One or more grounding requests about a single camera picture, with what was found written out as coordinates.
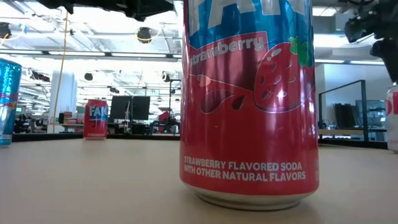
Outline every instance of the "strawberry soda can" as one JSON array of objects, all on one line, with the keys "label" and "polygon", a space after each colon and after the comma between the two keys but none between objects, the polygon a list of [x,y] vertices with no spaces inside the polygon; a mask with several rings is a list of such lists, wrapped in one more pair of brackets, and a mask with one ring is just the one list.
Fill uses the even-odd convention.
[{"label": "strawberry soda can", "polygon": [[88,100],[85,110],[85,139],[106,139],[108,129],[108,104],[103,100]]},{"label": "strawberry soda can", "polygon": [[387,146],[398,154],[398,83],[393,81],[387,92]]},{"label": "strawberry soda can", "polygon": [[180,177],[245,210],[318,188],[312,2],[184,0]]}]

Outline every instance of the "can bottom rim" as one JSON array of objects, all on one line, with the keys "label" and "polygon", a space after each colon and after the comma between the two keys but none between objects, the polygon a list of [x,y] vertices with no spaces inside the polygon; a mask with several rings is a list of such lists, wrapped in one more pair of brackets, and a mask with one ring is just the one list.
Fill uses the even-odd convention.
[{"label": "can bottom rim", "polygon": [[301,199],[315,192],[296,195],[240,195],[215,192],[184,184],[193,190],[200,199],[213,205],[253,211],[273,211],[291,208],[298,205]]}]

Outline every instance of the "can label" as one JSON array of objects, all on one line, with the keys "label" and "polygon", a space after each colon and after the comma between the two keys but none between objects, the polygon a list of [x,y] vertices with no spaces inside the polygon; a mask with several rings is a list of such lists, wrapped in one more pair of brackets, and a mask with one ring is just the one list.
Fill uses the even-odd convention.
[{"label": "can label", "polygon": [[312,2],[184,4],[181,179],[244,195],[316,190]]},{"label": "can label", "polygon": [[108,129],[108,106],[105,101],[89,101],[86,105],[84,137],[105,138]]},{"label": "can label", "polygon": [[0,59],[0,146],[11,144],[22,67]]},{"label": "can label", "polygon": [[398,87],[387,93],[387,145],[388,149],[398,151]]}]

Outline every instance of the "desk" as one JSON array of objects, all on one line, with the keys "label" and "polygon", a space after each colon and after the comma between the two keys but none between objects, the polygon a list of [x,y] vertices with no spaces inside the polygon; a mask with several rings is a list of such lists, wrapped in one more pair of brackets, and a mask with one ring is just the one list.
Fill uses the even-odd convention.
[{"label": "desk", "polygon": [[393,224],[398,155],[320,148],[320,188],[291,209],[245,212],[210,205],[180,181],[178,141],[14,142],[0,150],[5,224]]},{"label": "desk", "polygon": [[66,132],[69,132],[69,129],[83,129],[84,124],[58,124],[65,128]]},{"label": "desk", "polygon": [[363,130],[360,129],[355,129],[355,130],[350,130],[350,129],[319,129],[318,134],[343,134],[343,135],[363,135]]}]

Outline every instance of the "black equipment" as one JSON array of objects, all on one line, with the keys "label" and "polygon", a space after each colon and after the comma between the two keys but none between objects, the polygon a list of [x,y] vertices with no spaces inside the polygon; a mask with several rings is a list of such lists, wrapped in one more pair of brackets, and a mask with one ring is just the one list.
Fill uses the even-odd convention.
[{"label": "black equipment", "polygon": [[60,6],[73,14],[75,5],[88,7],[101,7],[104,10],[124,12],[127,17],[134,18],[138,21],[144,21],[146,17],[153,16],[162,12],[173,10],[172,3],[165,0],[37,0],[49,9],[56,9]]},{"label": "black equipment", "polygon": [[150,28],[141,27],[137,33],[137,39],[140,43],[149,44],[152,40],[152,36],[150,34]]},{"label": "black equipment", "polygon": [[132,119],[149,119],[150,96],[133,96],[132,98]]},{"label": "black equipment", "polygon": [[43,82],[51,82],[50,78],[48,76],[45,76],[39,72],[32,71],[32,75],[30,76],[30,79],[33,80],[42,80]]},{"label": "black equipment", "polygon": [[109,122],[114,119],[148,120],[150,96],[113,96]]},{"label": "black equipment", "polygon": [[64,119],[65,119],[65,113],[60,113],[58,123],[63,124]]},{"label": "black equipment", "polygon": [[93,74],[92,73],[86,73],[85,74],[85,80],[92,81],[93,80]]},{"label": "black equipment", "polygon": [[111,114],[109,116],[110,123],[113,123],[114,119],[126,119],[126,111],[128,106],[128,111],[131,111],[131,99],[131,96],[112,97]]},{"label": "black equipment", "polygon": [[10,23],[0,22],[0,38],[9,39],[11,37]]},{"label": "black equipment", "polygon": [[378,0],[378,3],[364,10],[373,0],[359,2],[359,14],[345,25],[349,42],[374,34],[370,54],[383,59],[392,82],[398,82],[398,0]]}]

